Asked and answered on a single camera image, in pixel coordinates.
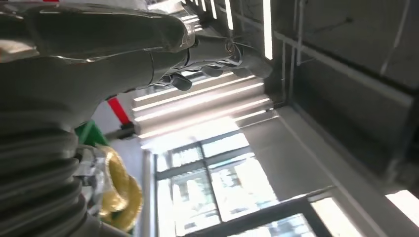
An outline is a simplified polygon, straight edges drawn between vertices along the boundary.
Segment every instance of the window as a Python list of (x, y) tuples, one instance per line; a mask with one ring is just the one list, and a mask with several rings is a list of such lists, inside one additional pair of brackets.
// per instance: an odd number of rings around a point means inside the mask
[(224, 165), (209, 167), (223, 221), (278, 203), (253, 153), (245, 154), (239, 160), (233, 158), (229, 161), (230, 163)]
[(307, 221), (301, 214), (274, 221), (233, 237), (315, 237)]
[(333, 198), (328, 197), (311, 205), (333, 237), (362, 237)]
[(156, 164), (161, 237), (183, 236), (278, 203), (238, 130), (173, 149)]

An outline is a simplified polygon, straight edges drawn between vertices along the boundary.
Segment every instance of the glass pane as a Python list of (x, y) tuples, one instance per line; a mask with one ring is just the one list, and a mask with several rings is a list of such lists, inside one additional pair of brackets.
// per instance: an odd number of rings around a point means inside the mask
[(203, 144), (205, 157), (212, 157), (214, 155), (248, 146), (249, 143), (244, 134), (239, 133), (231, 137), (226, 137), (221, 140)]
[(304, 216), (297, 214), (249, 230), (234, 237), (315, 237)]
[(333, 237), (362, 237), (333, 198), (328, 197), (311, 205)]
[(199, 159), (202, 159), (201, 149), (196, 146), (187, 150), (183, 150), (172, 154), (173, 167), (178, 167), (183, 164), (188, 164)]
[(177, 236), (220, 223), (204, 169), (173, 177), (172, 184)]
[(229, 163), (210, 166), (223, 221), (279, 203), (259, 162), (249, 157), (252, 155), (245, 154), (230, 159)]
[(168, 169), (167, 154), (157, 156), (157, 172), (162, 172)]
[(159, 218), (159, 236), (175, 237), (175, 212), (170, 194), (170, 180), (157, 183), (157, 211)]

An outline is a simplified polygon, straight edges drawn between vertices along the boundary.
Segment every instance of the ceiling light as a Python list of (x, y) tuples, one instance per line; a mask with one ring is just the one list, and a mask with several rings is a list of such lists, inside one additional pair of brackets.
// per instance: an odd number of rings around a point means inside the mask
[(251, 114), (248, 114), (248, 115), (245, 115), (245, 116), (241, 116), (241, 117), (235, 118), (234, 119), (234, 122), (237, 122), (237, 121), (240, 121), (240, 120), (244, 120), (244, 119), (247, 119), (247, 118), (256, 116), (256, 115), (260, 115), (260, 114), (263, 114), (265, 112), (266, 112), (265, 110), (261, 110), (261, 111), (255, 112), (255, 113), (251, 113)]
[(215, 11), (215, 3), (214, 0), (211, 0), (211, 9), (212, 9), (212, 17), (217, 19), (217, 12)]
[(224, 98), (224, 97), (229, 96), (229, 95), (233, 95), (233, 94), (237, 94), (237, 93), (240, 93), (240, 92), (243, 92), (243, 91), (246, 91), (246, 90), (250, 90), (252, 88), (262, 86), (262, 85), (263, 85), (263, 82), (260, 82), (260, 83), (249, 85), (249, 86), (242, 87), (242, 88), (239, 88), (239, 89), (230, 90), (230, 91), (227, 91), (227, 92), (224, 92), (224, 93), (220, 93), (218, 95), (207, 96), (207, 97), (205, 97), (201, 100), (191, 101), (190, 103), (185, 103), (185, 104), (182, 104), (182, 105), (173, 106), (173, 107), (170, 107), (170, 108), (165, 109), (165, 110), (160, 110), (160, 111), (156, 111), (154, 113), (146, 114), (144, 116), (136, 117), (135, 121), (140, 122), (140, 121), (145, 121), (145, 120), (148, 120), (148, 119), (157, 118), (157, 117), (160, 117), (160, 116), (163, 116), (163, 115), (167, 115), (167, 114), (170, 114), (170, 113), (173, 113), (173, 112), (177, 112), (179, 110), (187, 109), (187, 108), (190, 108), (190, 107), (193, 107), (193, 106), (196, 106), (196, 105), (200, 105), (200, 104), (211, 102), (211, 101), (214, 101), (214, 100), (217, 100), (217, 99), (220, 99), (220, 98)]
[(239, 111), (239, 110), (257, 105), (257, 104), (261, 104), (261, 103), (266, 102), (268, 100), (269, 100), (269, 98), (266, 98), (266, 99), (254, 101), (254, 102), (251, 102), (251, 103), (248, 103), (248, 104), (245, 104), (245, 105), (236, 106), (234, 108), (224, 110), (224, 111), (212, 114), (210, 116), (191, 119), (191, 120), (181, 122), (181, 123), (178, 123), (178, 124), (175, 124), (175, 125), (172, 125), (172, 126), (167, 126), (167, 127), (157, 129), (157, 130), (154, 130), (154, 131), (151, 131), (151, 132), (147, 132), (147, 133), (144, 133), (142, 135), (139, 135), (138, 137), (139, 138), (147, 138), (147, 137), (151, 137), (151, 136), (155, 136), (155, 135), (160, 135), (160, 134), (163, 134), (163, 133), (166, 133), (166, 132), (174, 131), (174, 130), (177, 130), (177, 129), (180, 129), (180, 128), (189, 127), (191, 125), (198, 124), (198, 123), (201, 123), (201, 122), (204, 122), (204, 121), (208, 121), (208, 120), (215, 119), (215, 118), (218, 118), (218, 117), (226, 116), (230, 113), (233, 113), (233, 112), (236, 112), (236, 111)]
[(180, 1), (181, 0), (167, 0), (167, 1), (163, 1), (163, 2), (158, 2), (156, 4), (149, 5), (148, 9), (149, 10), (156, 10), (156, 9), (166, 10), (169, 7), (173, 7), (176, 3), (180, 2)]
[(207, 11), (207, 6), (205, 6), (205, 0), (201, 0), (202, 10)]
[(225, 8), (226, 8), (226, 12), (227, 12), (228, 28), (230, 30), (233, 30), (233, 17), (231, 16), (230, 0), (225, 0)]
[[(222, 74), (221, 76), (216, 77), (216, 78), (208, 78), (208, 79), (204, 79), (204, 80), (194, 82), (192, 85), (199, 85), (199, 84), (202, 84), (202, 83), (205, 83), (205, 82), (208, 82), (208, 81), (212, 81), (212, 80), (215, 80), (215, 79), (223, 78), (223, 77), (226, 77), (226, 76), (229, 76), (229, 75), (232, 75), (232, 74), (233, 74), (232, 72), (225, 73), (225, 74)], [(170, 89), (162, 90), (162, 91), (159, 91), (159, 92), (156, 92), (156, 93), (153, 93), (153, 94), (144, 95), (144, 96), (141, 96), (141, 97), (137, 97), (134, 100), (135, 101), (142, 101), (142, 100), (150, 99), (150, 98), (153, 98), (153, 97), (156, 97), (156, 96), (159, 96), (159, 95), (164, 95), (164, 94), (167, 94), (167, 93), (170, 93), (170, 92), (173, 92), (173, 91), (177, 91), (177, 88), (170, 88)]]
[(184, 20), (189, 20), (189, 19), (195, 18), (195, 17), (198, 17), (198, 16), (197, 15), (189, 15), (189, 16), (183, 16), (180, 19), (182, 21), (184, 21)]
[(204, 88), (204, 89), (201, 89), (201, 90), (197, 90), (197, 91), (193, 91), (193, 92), (190, 92), (190, 93), (187, 93), (187, 94), (178, 95), (178, 96), (175, 96), (175, 97), (172, 97), (172, 98), (168, 98), (166, 100), (161, 100), (161, 101), (157, 101), (157, 102), (150, 103), (150, 104), (147, 104), (147, 105), (139, 106), (139, 107), (133, 108), (132, 110), (135, 111), (135, 112), (138, 112), (138, 111), (145, 110), (145, 109), (148, 109), (148, 108), (151, 108), (151, 107), (154, 107), (154, 106), (158, 106), (158, 105), (162, 105), (162, 104), (169, 103), (169, 102), (172, 102), (172, 101), (180, 100), (180, 99), (192, 96), (192, 95), (201, 94), (201, 93), (204, 93), (206, 91), (214, 90), (214, 89), (226, 86), (226, 85), (231, 85), (231, 84), (234, 84), (234, 83), (237, 83), (237, 82), (240, 82), (240, 81), (244, 81), (244, 80), (247, 80), (247, 79), (250, 79), (250, 78), (254, 78), (254, 76), (250, 76), (250, 77), (247, 77), (247, 78), (240, 78), (240, 79), (229, 81), (229, 82), (226, 82), (226, 83), (223, 83), (223, 84), (210, 86), (210, 87), (207, 87), (207, 88)]
[(265, 57), (272, 59), (271, 0), (263, 0), (263, 31), (265, 37)]
[(187, 21), (184, 21), (183, 23), (190, 24), (190, 23), (197, 22), (197, 21), (199, 21), (199, 18), (195, 18), (195, 19), (192, 19), (192, 20), (187, 20)]

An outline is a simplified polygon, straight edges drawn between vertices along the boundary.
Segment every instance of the green object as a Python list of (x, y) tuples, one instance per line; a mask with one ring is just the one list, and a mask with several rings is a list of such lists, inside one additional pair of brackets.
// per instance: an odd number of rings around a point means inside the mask
[(75, 131), (80, 144), (93, 147), (96, 145), (109, 146), (109, 142), (92, 120), (76, 128)]

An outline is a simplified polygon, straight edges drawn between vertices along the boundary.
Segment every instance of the black hose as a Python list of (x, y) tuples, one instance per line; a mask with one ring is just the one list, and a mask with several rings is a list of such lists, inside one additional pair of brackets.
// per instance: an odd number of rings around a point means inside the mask
[(76, 147), (61, 130), (0, 139), (0, 236), (68, 236), (83, 222)]

